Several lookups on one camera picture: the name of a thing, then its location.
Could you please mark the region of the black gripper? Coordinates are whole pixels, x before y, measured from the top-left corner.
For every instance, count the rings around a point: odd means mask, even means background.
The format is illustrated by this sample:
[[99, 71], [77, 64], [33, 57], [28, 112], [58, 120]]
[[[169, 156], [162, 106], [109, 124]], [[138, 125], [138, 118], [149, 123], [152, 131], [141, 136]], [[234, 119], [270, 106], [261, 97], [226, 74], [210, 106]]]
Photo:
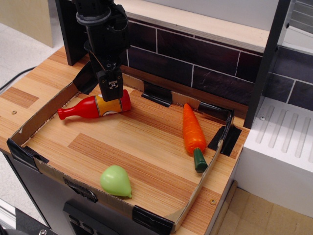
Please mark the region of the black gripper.
[[110, 4], [83, 17], [88, 34], [85, 49], [101, 69], [96, 73], [103, 99], [108, 102], [123, 96], [120, 55], [130, 47], [128, 17], [122, 5]]

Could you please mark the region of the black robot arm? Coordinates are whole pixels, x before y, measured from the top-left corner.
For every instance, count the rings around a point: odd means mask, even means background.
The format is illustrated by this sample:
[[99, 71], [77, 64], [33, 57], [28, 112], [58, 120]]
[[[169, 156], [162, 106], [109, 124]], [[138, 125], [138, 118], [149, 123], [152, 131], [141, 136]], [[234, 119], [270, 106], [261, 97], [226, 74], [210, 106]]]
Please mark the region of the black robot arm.
[[89, 54], [105, 101], [123, 96], [120, 56], [130, 47], [128, 17], [122, 5], [112, 0], [75, 0], [76, 20], [86, 28]]

